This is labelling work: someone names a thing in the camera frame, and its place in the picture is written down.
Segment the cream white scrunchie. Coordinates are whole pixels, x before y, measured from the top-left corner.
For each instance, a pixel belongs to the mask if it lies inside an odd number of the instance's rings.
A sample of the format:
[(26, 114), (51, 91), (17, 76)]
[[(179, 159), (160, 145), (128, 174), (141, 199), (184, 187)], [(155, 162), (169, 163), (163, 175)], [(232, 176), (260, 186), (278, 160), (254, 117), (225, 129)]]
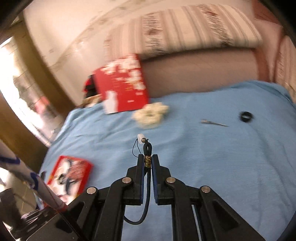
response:
[(169, 109), (169, 106), (161, 102), (146, 104), (132, 114), (132, 119), (141, 128), (155, 128), (162, 122)]

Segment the silver hair pin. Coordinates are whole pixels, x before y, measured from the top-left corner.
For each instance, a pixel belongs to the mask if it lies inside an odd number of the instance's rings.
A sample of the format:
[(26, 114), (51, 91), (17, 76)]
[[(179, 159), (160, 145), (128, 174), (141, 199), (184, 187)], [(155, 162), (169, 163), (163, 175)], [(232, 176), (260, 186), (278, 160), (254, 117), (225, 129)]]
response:
[(222, 124), (222, 123), (215, 123), (215, 122), (209, 121), (209, 120), (201, 120), (200, 123), (208, 124), (208, 125), (216, 125), (216, 126), (228, 127), (228, 125), (225, 125), (225, 124)]

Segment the right striped floral pillow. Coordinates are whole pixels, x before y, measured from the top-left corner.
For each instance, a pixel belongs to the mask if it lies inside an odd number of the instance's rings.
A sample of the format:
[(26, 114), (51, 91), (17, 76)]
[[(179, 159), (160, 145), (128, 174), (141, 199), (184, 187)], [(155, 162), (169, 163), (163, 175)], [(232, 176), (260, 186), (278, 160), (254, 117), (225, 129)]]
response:
[(294, 103), (296, 78), (295, 58), (295, 46), (289, 36), (284, 36), (280, 44), (280, 49), (276, 61), (275, 82), (283, 86), (288, 91)]

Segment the white blue patterned sleeve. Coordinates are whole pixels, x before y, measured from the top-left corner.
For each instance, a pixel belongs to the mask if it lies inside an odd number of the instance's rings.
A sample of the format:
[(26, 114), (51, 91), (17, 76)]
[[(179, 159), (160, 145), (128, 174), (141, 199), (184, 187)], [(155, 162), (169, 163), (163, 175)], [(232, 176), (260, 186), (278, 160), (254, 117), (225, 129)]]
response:
[(67, 204), (49, 188), (37, 173), (17, 157), (3, 141), (1, 141), (1, 168), (8, 170), (20, 180), (27, 182), (30, 188), (35, 190), (37, 195), (56, 211), (64, 212), (67, 210)]

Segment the stained glass window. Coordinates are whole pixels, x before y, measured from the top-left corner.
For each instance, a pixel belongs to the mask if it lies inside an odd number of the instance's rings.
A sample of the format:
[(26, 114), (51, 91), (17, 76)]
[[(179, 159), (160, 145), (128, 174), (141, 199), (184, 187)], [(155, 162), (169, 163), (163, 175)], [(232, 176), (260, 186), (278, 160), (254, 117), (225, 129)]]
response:
[(62, 118), (29, 72), (14, 37), (1, 44), (1, 94), (26, 128), (49, 147), (60, 131)]

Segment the red shallow tray box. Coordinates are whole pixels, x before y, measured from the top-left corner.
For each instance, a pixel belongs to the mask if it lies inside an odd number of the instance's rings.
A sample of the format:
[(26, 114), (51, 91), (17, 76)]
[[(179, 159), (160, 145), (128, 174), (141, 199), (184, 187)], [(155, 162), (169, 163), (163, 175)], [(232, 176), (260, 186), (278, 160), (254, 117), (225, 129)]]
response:
[(66, 204), (80, 195), (92, 171), (93, 164), (85, 159), (60, 156), (47, 185)]

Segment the pile of dark clothes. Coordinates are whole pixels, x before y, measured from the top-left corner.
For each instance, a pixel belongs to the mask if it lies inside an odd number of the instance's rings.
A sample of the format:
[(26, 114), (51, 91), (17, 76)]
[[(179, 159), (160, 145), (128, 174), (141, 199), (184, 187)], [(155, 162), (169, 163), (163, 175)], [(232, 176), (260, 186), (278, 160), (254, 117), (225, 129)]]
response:
[(96, 86), (94, 83), (94, 75), (90, 75), (85, 82), (84, 99), (78, 107), (90, 108), (100, 102), (102, 102), (102, 95), (100, 91), (96, 89)]

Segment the blue towel bed cover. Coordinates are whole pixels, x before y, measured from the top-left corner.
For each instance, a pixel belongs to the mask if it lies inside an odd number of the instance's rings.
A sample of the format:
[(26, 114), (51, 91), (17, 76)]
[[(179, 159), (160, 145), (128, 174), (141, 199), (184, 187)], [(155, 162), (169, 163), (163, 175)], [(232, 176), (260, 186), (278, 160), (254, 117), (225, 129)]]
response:
[[(106, 114), (102, 103), (74, 109), (41, 170), (51, 173), (62, 155), (86, 159), (93, 164), (88, 185), (107, 187), (136, 164), (134, 142), (141, 133), (173, 177), (210, 186), (265, 240), (277, 240), (295, 213), (295, 104), (288, 91), (247, 81), (159, 102), (170, 109), (153, 129), (141, 129), (130, 111)], [(243, 111), (252, 121), (240, 120)]]

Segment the long striped floral pillow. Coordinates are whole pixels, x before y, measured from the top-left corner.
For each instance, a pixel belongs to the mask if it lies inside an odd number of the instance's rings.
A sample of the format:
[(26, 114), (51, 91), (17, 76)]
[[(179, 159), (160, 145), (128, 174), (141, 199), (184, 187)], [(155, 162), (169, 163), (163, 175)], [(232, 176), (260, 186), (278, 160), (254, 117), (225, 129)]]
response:
[(236, 7), (223, 4), (181, 6), (148, 13), (112, 29), (105, 41), (109, 61), (129, 54), (149, 59), (211, 48), (257, 48), (262, 37)]

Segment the small black clip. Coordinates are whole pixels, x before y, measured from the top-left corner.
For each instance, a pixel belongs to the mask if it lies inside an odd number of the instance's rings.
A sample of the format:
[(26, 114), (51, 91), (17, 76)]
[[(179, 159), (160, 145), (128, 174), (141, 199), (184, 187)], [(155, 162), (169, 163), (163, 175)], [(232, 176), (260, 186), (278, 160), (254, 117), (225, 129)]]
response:
[(240, 117), (240, 120), (243, 121), (244, 123), (248, 123), (253, 119), (252, 113), (249, 113), (248, 111), (241, 112), (239, 117)]

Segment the brown padded headboard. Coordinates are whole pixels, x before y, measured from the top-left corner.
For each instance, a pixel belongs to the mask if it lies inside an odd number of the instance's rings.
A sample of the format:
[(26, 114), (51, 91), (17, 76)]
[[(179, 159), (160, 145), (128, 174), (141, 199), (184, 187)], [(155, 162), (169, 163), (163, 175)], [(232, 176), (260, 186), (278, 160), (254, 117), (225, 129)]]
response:
[(261, 50), (224, 48), (180, 52), (142, 61), (149, 96), (208, 92), (248, 80), (269, 81)]

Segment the red box lid with cat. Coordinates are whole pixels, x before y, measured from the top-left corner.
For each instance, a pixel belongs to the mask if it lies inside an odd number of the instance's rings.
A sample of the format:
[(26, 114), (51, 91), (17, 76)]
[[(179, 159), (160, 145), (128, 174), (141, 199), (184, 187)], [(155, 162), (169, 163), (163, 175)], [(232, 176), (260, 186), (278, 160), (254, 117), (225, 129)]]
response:
[(107, 114), (138, 110), (149, 102), (137, 54), (116, 59), (95, 70), (94, 84)]

